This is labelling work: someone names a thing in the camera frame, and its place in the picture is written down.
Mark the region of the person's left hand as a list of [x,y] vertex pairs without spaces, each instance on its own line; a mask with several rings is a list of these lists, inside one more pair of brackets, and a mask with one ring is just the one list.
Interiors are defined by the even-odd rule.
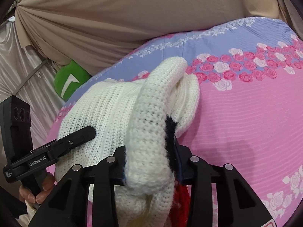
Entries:
[[21,185],[19,188],[19,200],[22,202],[26,201],[31,206],[33,206],[35,203],[42,204],[54,187],[54,176],[48,172],[47,176],[45,177],[42,183],[43,190],[39,194],[37,194],[37,196],[34,196],[33,193],[27,187]]

